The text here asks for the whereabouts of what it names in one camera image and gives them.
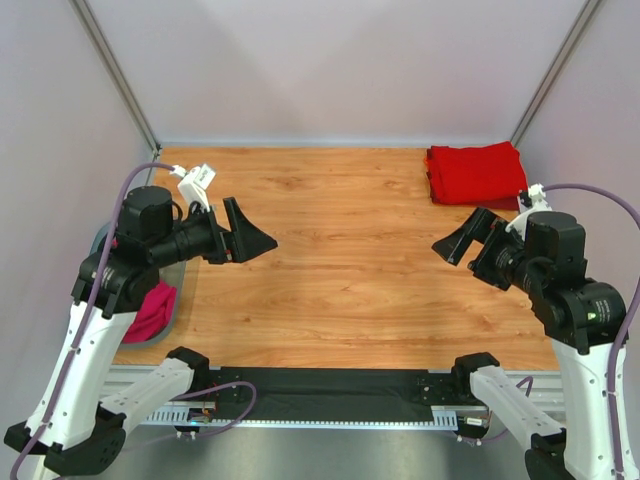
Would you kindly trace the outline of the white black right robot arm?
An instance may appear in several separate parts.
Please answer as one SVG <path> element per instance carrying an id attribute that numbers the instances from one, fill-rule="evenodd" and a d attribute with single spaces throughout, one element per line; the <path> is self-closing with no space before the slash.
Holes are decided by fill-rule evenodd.
<path id="1" fill-rule="evenodd" d="M 452 372 L 519 442 L 532 479 L 636 479 L 639 469 L 624 428 L 625 411 L 610 418 L 608 398 L 622 386 L 611 361 L 627 309 L 611 285 L 586 275 L 586 233 L 572 215 L 531 209 L 508 222 L 477 208 L 433 250 L 456 265 L 481 244 L 468 268 L 482 282 L 526 293 L 560 368 L 564 422 L 545 414 L 511 384 L 489 353 L 456 359 Z"/>

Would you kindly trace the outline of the bright red t shirt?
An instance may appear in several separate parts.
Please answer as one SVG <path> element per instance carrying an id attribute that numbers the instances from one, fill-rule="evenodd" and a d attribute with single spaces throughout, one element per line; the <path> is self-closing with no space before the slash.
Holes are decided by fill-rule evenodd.
<path id="1" fill-rule="evenodd" d="M 527 189 L 520 153 L 509 141 L 482 147 L 432 146 L 425 156 L 437 204 L 475 205 L 518 197 Z"/>

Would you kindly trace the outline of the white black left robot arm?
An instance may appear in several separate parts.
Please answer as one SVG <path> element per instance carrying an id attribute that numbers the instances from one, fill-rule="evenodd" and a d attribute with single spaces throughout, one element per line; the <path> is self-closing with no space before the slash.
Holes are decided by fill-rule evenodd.
<path id="1" fill-rule="evenodd" d="M 40 455 L 58 477 L 104 472 L 126 437 L 175 398 L 198 398 L 212 388 L 209 360 L 186 347 L 118 394 L 100 393 L 113 358 L 161 269 L 201 257 L 210 264 L 244 263 L 277 241 L 253 225 L 234 198 L 223 205 L 228 227 L 192 204 L 188 213 L 163 187 L 138 187 L 117 207 L 117 222 L 81 264 L 63 349 L 34 413 L 9 427 L 4 442 L 21 456 Z"/>

